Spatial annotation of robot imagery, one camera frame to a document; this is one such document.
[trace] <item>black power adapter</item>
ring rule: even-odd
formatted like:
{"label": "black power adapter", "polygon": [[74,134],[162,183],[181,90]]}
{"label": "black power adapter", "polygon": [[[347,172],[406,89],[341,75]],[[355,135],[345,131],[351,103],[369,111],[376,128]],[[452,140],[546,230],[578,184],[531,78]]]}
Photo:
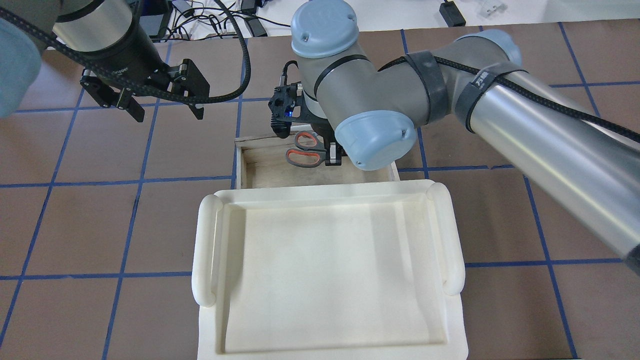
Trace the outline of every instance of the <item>black power adapter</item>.
{"label": "black power adapter", "polygon": [[467,21],[453,1],[444,0],[444,3],[440,4],[440,14],[450,28],[467,24]]}

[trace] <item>gray strap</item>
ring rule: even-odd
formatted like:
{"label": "gray strap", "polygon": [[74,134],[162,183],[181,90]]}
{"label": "gray strap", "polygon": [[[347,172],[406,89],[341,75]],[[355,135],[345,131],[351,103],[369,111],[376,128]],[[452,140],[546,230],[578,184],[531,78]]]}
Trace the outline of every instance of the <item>gray strap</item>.
{"label": "gray strap", "polygon": [[406,54],[404,58],[418,74],[427,92],[429,114],[427,115],[426,124],[442,119],[447,115],[449,95],[447,94],[447,85],[442,77],[442,71],[440,71],[440,67],[431,51]]}
{"label": "gray strap", "polygon": [[480,97],[489,90],[489,87],[495,81],[495,78],[498,76],[510,74],[514,71],[525,71],[519,65],[516,65],[512,62],[505,61],[502,63],[496,63],[493,65],[489,65],[484,69],[481,69],[476,77],[469,84],[465,86],[465,88],[458,96],[458,101],[456,102],[456,108],[454,109],[454,113],[458,120],[464,122],[467,130],[471,133],[475,132],[471,129],[471,113]]}

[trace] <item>black velcro strap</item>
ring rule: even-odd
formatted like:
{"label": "black velcro strap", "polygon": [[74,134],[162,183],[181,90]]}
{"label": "black velcro strap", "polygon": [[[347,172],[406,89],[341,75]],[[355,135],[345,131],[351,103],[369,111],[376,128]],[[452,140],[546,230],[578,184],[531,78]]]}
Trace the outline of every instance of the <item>black velcro strap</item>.
{"label": "black velcro strap", "polygon": [[465,88],[460,93],[460,96],[458,96],[458,101],[456,102],[454,113],[456,114],[458,120],[465,123],[465,127],[467,127],[467,130],[475,134],[475,132],[471,129],[470,124],[471,113],[476,107],[478,100],[480,100],[480,97],[482,97],[482,95],[487,90],[489,90],[489,88],[495,81],[495,78],[510,74],[515,71],[525,70],[510,61],[489,65],[484,69],[481,69],[477,73],[473,81],[465,86]]}
{"label": "black velcro strap", "polygon": [[447,85],[442,77],[442,71],[431,54],[431,51],[419,51],[404,56],[406,62],[411,65],[427,92],[429,113],[425,124],[440,120],[447,115],[449,108],[449,95]]}
{"label": "black velcro strap", "polygon": [[338,66],[344,63],[348,63],[349,61],[352,61],[352,60],[369,61],[369,59],[367,59],[367,57],[362,54],[353,54],[353,55],[345,56],[345,57],[339,58],[338,60],[335,60],[333,63],[331,63],[331,65],[327,66],[326,69],[324,69],[316,79],[316,84],[314,85],[314,97],[318,96],[317,94],[318,87],[320,86],[320,83],[322,83],[322,80],[324,80],[325,76],[327,76],[331,71],[333,71]]}

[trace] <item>scissors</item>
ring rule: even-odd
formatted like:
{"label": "scissors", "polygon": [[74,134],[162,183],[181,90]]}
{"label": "scissors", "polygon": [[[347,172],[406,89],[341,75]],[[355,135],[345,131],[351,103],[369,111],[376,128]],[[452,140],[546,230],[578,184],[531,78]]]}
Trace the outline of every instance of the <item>scissors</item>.
{"label": "scissors", "polygon": [[294,137],[296,147],[287,149],[285,156],[291,165],[303,168],[318,167],[326,159],[326,149],[318,137],[309,131],[299,131]]}

